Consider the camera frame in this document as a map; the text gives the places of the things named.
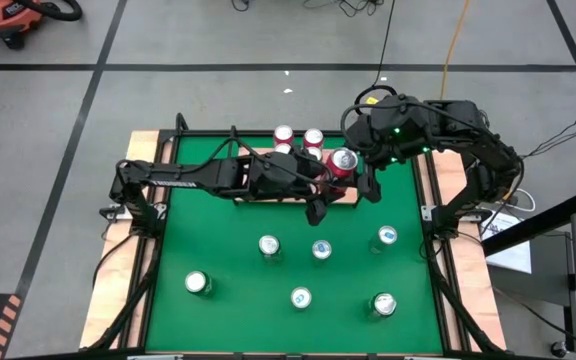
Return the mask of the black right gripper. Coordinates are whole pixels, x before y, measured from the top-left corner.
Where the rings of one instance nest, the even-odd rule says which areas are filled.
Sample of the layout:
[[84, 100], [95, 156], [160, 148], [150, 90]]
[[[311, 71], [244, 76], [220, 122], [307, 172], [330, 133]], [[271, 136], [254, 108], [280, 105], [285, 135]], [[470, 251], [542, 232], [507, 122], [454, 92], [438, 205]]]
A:
[[359, 116], [346, 129], [346, 146], [359, 152], [366, 167], [359, 176], [359, 193], [371, 203], [382, 199], [381, 185], [377, 181], [375, 169], [385, 169], [397, 164], [399, 159], [392, 152], [390, 145], [371, 127], [369, 116]]

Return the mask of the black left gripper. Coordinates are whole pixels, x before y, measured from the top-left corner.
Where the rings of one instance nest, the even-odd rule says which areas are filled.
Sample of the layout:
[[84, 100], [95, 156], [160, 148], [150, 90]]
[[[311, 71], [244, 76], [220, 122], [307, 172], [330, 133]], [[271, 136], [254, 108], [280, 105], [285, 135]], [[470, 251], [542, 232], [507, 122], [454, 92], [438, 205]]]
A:
[[308, 224], [318, 226], [327, 214], [329, 202], [329, 167], [309, 152], [292, 152], [296, 160], [296, 180], [290, 186], [290, 197], [306, 201]]

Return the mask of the green soda can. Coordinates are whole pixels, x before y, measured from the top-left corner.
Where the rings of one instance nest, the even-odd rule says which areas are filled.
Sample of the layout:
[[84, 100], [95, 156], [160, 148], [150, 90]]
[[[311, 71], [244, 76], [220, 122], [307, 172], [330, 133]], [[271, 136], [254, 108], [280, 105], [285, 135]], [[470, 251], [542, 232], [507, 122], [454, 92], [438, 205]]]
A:
[[366, 305], [366, 316], [371, 320], [381, 320], [392, 316], [397, 309], [397, 300], [391, 293], [380, 292], [373, 295]]
[[258, 248], [262, 258], [268, 263], [282, 261], [282, 248], [278, 238], [272, 235], [263, 235], [258, 241]]
[[207, 273], [196, 270], [187, 274], [185, 288], [194, 296], [209, 298], [214, 295], [215, 282]]

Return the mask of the green table mat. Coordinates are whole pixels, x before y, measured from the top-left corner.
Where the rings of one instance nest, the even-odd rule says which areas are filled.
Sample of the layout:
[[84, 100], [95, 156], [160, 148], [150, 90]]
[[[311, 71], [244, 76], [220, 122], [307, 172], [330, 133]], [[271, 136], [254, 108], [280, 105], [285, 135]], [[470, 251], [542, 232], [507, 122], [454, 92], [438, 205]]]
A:
[[[163, 241], [146, 346], [154, 351], [290, 353], [438, 353], [442, 349], [428, 268], [420, 257], [419, 205], [409, 165], [378, 175], [382, 199], [332, 205], [318, 226], [301, 204], [243, 203], [176, 189]], [[373, 234], [394, 227], [397, 241], [380, 254]], [[282, 261], [266, 262], [263, 235], [279, 239]], [[327, 240], [326, 264], [311, 247]], [[203, 271], [215, 282], [209, 298], [190, 294], [185, 278]], [[293, 307], [306, 287], [310, 306]], [[368, 300], [380, 292], [396, 312], [371, 320]]]

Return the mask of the white paper sheet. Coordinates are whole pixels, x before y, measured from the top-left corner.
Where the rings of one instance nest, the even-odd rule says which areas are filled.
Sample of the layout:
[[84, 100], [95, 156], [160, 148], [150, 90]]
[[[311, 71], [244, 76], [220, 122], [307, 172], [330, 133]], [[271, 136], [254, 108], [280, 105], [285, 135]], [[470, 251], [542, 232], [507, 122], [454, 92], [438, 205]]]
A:
[[[481, 235], [481, 238], [486, 240], [520, 222], [521, 219], [517, 219], [512, 215], [499, 213], [495, 219], [488, 218], [481, 223], [480, 229], [486, 229], [486, 231]], [[532, 263], [530, 243], [524, 242], [499, 253], [487, 255], [486, 262], [488, 265], [531, 274]]]

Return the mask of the orange shop vacuum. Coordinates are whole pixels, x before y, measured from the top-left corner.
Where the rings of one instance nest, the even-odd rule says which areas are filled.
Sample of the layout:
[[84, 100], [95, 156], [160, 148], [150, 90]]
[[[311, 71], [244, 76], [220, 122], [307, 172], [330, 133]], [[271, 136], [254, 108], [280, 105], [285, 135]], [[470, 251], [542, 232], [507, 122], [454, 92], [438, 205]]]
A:
[[0, 39], [12, 50], [25, 46], [25, 34], [35, 29], [42, 15], [15, 0], [0, 0]]

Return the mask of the black metal table frame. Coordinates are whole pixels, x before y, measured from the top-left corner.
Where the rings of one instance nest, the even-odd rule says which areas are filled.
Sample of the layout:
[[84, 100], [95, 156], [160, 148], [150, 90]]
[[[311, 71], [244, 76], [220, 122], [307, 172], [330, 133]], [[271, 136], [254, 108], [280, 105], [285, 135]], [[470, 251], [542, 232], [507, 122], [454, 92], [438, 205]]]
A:
[[[227, 130], [220, 133], [220, 144], [229, 137], [237, 137], [243, 142], [247, 143], [247, 136], [245, 133], [237, 130]], [[364, 170], [362, 158], [360, 154], [354, 151], [358, 156], [358, 166], [354, 174], [354, 179], [359, 176]], [[437, 238], [431, 236], [427, 230], [427, 223], [430, 221], [431, 209], [437, 205], [444, 205], [449, 203], [466, 185], [466, 171], [473, 165], [474, 158], [461, 153], [455, 153], [450, 150], [438, 152], [432, 150], [430, 152], [421, 154], [415, 158], [410, 158], [404, 163], [398, 165], [409, 165], [413, 172], [415, 181], [415, 189], [417, 192], [417, 202], [419, 205], [419, 217], [421, 221], [422, 241], [420, 246], [430, 246], [437, 240], [448, 240], [446, 238]], [[388, 167], [397, 165], [391, 164], [383, 170], [376, 172], [376, 178], [379, 182], [378, 175], [380, 172], [386, 170]], [[368, 201], [362, 197], [358, 189], [352, 183], [346, 189], [343, 197], [334, 195], [329, 191], [329, 204], [327, 206], [327, 213], [329, 208], [335, 204], [344, 204], [356, 206], [362, 201]], [[119, 332], [122, 330], [124, 323], [133, 312], [136, 305], [139, 303], [141, 295], [148, 290], [156, 292], [157, 278], [159, 274], [159, 267], [161, 263], [163, 241], [165, 237], [165, 230], [168, 221], [168, 214], [171, 207], [171, 195], [176, 189], [184, 188], [159, 188], [159, 187], [146, 187], [143, 189], [143, 195], [147, 201], [153, 204], [159, 210], [163, 231], [160, 235], [151, 238], [155, 242], [154, 254], [152, 256], [149, 268], [145, 273], [143, 279], [139, 283], [136, 293], [130, 297], [127, 303], [122, 307], [119, 314], [111, 325], [105, 330], [103, 335], [93, 344], [85, 348], [85, 353], [89, 356], [108, 356], [113, 357], [116, 355], [116, 350], [113, 348], [113, 342]], [[286, 198], [284, 200], [260, 200], [260, 201], [244, 201], [241, 199], [226, 200], [235, 204], [243, 203], [288, 203], [288, 204], [301, 204], [305, 208], [306, 215], [306, 202], [296, 201], [294, 198]], [[147, 348], [146, 343], [142, 347], [135, 349], [127, 349], [127, 356], [147, 356], [147, 355], [163, 355], [163, 356], [178, 356], [183, 359], [210, 359], [210, 358], [223, 358], [234, 357], [238, 359], [256, 359], [265, 356], [269, 357], [282, 357], [285, 359], [297, 360], [345, 360], [345, 359], [358, 359], [358, 360], [404, 360], [407, 356], [424, 356], [440, 354], [445, 357], [452, 357], [458, 360], [467, 360], [468, 354], [464, 351], [456, 351], [446, 346], [444, 339], [444, 329], [441, 319], [437, 312], [437, 305], [441, 300], [447, 300], [453, 307], [456, 316], [463, 323], [464, 327], [468, 330], [474, 341], [477, 343], [477, 350], [474, 352], [475, 358], [482, 359], [495, 359], [503, 356], [503, 350], [495, 345], [484, 331], [477, 325], [474, 318], [468, 313], [461, 300], [452, 291], [446, 278], [442, 275], [436, 261], [434, 254], [428, 254], [423, 258], [427, 265], [431, 289], [434, 296], [434, 305], [439, 325], [440, 340], [442, 349], [438, 353], [290, 353], [290, 352], [190, 352], [190, 351], [154, 351]]]

